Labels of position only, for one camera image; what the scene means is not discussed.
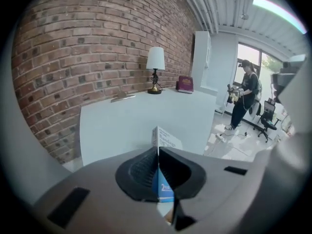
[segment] white shoe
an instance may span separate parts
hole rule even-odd
[[[225,129],[226,130],[233,130],[233,127],[231,126],[231,124],[229,124],[229,125],[225,126]]]

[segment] gold lettering on book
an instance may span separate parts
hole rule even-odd
[[[191,84],[191,81],[189,79],[183,79],[182,82],[187,83],[187,84]]]

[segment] tabletop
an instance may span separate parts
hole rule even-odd
[[[81,108],[80,147],[83,165],[139,148],[150,148],[159,126],[182,141],[183,150],[202,154],[210,134],[216,97],[166,88],[111,103],[99,101]]]

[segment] book cover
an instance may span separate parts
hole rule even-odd
[[[152,146],[168,146],[182,150],[182,142],[159,126],[155,127],[152,131]],[[160,202],[174,201],[174,192],[159,167],[153,179],[152,189],[158,194]]]
[[[194,92],[193,78],[188,76],[179,76],[178,91],[188,94]]]

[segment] fluorescent light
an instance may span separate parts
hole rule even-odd
[[[302,34],[307,32],[301,21],[277,4],[268,0],[253,0],[253,5],[269,10],[295,26]]]

